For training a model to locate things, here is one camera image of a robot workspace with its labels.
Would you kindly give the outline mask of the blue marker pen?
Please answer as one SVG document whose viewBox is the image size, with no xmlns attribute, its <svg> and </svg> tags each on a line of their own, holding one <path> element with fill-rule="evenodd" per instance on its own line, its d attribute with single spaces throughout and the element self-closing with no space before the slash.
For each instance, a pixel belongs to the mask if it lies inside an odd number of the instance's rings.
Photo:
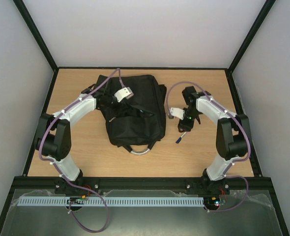
<svg viewBox="0 0 290 236">
<path fill-rule="evenodd" d="M 183 137 L 185 136 L 187 134 L 187 132 L 183 132 L 182 134 L 181 134 L 181 136 L 176 140 L 176 144 L 179 144 L 180 142 L 181 142 L 181 140 L 183 139 Z"/>
</svg>

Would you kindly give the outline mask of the black backpack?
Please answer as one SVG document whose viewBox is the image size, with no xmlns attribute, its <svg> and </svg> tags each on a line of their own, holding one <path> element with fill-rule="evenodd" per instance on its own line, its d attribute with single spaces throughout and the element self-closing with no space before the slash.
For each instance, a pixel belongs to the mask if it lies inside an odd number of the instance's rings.
<svg viewBox="0 0 290 236">
<path fill-rule="evenodd" d="M 100 75 L 97 82 L 88 88 L 97 89 L 97 93 L 110 96 L 123 87 L 130 87 L 134 93 L 130 99 L 124 99 L 133 107 L 131 113 L 115 113 L 114 105 L 106 101 L 98 102 L 97 109 L 101 111 L 105 119 L 106 130 L 112 145 L 123 147 L 134 155 L 144 155 L 165 136 L 164 102 L 167 88 L 163 84 L 158 84 L 152 75 L 110 79 Z"/>
</svg>

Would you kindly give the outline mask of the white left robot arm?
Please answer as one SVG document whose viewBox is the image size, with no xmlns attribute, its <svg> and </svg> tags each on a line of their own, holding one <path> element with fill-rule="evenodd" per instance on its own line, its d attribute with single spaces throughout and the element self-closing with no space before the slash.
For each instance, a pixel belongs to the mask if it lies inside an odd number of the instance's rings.
<svg viewBox="0 0 290 236">
<path fill-rule="evenodd" d="M 61 111 L 42 114 L 34 138 L 34 148 L 38 150 L 39 159 L 50 162 L 58 171 L 59 177 L 75 182 L 81 170 L 70 154 L 72 127 L 85 115 L 94 111 L 98 102 L 106 101 L 114 105 L 132 96 L 133 92 L 129 87 L 123 87 L 110 96 L 87 88 Z"/>
</svg>

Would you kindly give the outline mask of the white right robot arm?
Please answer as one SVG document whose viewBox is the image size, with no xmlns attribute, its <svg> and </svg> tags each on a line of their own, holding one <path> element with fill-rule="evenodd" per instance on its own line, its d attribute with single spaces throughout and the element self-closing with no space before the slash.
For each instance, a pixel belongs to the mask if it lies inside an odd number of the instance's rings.
<svg viewBox="0 0 290 236">
<path fill-rule="evenodd" d="M 207 116 L 216 125 L 217 155 L 212 164 L 203 171 L 201 185 L 206 192 L 214 192 L 223 184 L 228 170 L 237 162 L 251 156 L 251 130 L 246 115 L 238 115 L 221 106 L 207 91 L 197 92 L 193 86 L 182 91 L 187 108 L 171 108 L 179 118 L 178 131 L 186 134 L 200 121 L 199 115 Z"/>
</svg>

